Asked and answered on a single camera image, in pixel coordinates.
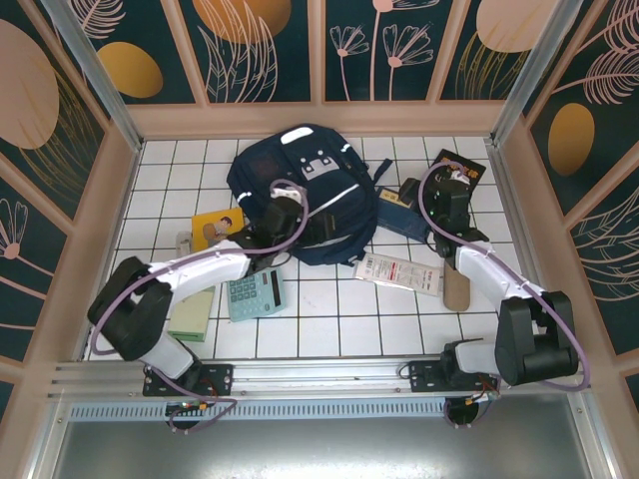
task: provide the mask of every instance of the green notepad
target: green notepad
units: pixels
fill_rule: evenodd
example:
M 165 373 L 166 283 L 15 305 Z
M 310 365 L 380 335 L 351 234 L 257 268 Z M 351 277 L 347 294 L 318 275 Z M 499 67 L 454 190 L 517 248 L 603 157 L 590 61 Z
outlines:
M 204 342 L 215 288 L 196 292 L 176 304 L 169 321 L 169 334 L 181 341 Z

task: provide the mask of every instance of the metal base plate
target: metal base plate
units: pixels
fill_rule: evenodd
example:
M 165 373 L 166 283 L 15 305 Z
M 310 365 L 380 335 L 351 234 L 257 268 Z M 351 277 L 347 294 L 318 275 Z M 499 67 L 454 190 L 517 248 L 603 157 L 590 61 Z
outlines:
M 481 390 L 483 378 L 493 387 L 497 380 L 487 375 L 459 372 L 448 381 L 443 374 L 441 364 L 436 361 L 412 361 L 408 364 L 408 377 L 412 392 L 459 392 Z
M 142 395 L 146 397 L 184 396 L 169 386 L 153 371 L 145 368 L 145 380 Z M 205 364 L 201 370 L 202 378 L 193 388 L 193 392 L 202 396 L 211 395 L 211 385 L 219 396 L 229 396 L 233 386 L 232 364 Z

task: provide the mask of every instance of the orange book cover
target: orange book cover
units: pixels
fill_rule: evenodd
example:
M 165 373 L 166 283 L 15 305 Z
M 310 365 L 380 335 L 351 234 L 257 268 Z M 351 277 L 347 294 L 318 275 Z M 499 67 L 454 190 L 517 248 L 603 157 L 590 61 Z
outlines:
M 191 218 L 193 251 L 202 251 L 244 227 L 241 208 L 204 213 Z

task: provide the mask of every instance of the calculator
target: calculator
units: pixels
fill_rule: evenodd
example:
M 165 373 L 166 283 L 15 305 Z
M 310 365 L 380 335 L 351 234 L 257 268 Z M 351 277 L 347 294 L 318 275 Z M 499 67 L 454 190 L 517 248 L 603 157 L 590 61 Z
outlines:
M 231 321 L 268 316 L 286 306 L 282 275 L 276 268 L 229 281 L 227 292 Z

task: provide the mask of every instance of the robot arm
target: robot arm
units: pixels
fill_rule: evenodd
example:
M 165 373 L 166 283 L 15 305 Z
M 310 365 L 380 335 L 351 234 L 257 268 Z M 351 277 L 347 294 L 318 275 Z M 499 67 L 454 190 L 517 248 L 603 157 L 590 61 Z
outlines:
M 488 238 L 470 226 L 467 178 L 460 172 L 433 176 L 423 191 L 430 219 L 449 234 L 479 246 L 460 245 L 433 232 L 436 251 L 453 269 L 467 276 L 498 312 L 494 341 L 478 338 L 445 345 L 441 353 L 445 375 L 453 381 L 457 374 L 493 374 L 514 386 L 574 374 L 578 355 L 569 338 L 522 285 L 540 295 L 574 332 L 568 297 L 561 291 L 546 292 L 520 275 L 513 277 L 497 264 L 490 257 L 494 249 Z M 418 180 L 409 179 L 402 185 L 399 195 L 404 203 L 418 203 L 418 184 Z M 536 334 L 533 321 L 545 327 L 545 332 Z
M 136 257 L 122 261 L 89 308 L 89 320 L 98 324 L 125 289 L 141 277 L 165 270 L 122 301 L 101 333 L 124 360 L 141 360 L 191 390 L 201 380 L 202 364 L 182 342 L 163 330 L 165 321 L 175 304 L 191 294 L 241 279 L 273 263 L 279 251 L 264 254 L 256 250 L 291 238 L 303 211 L 300 198 L 290 191 L 279 192 L 260 222 L 205 251 L 167 262 L 144 264 Z M 180 267 L 173 270 L 174 264 Z
M 478 242 L 492 250 L 487 242 Z M 488 256 L 467 246 L 459 247 L 455 266 L 490 300 L 498 311 L 499 322 L 494 341 L 460 341 L 453 347 L 451 362 L 462 372 L 499 375 L 514 386 L 577 371 L 578 356 L 568 337 L 555 321 L 519 283 Z M 561 291 L 547 292 L 536 284 L 528 286 L 541 295 L 574 331 L 570 300 Z M 533 322 L 545 327 L 535 334 Z

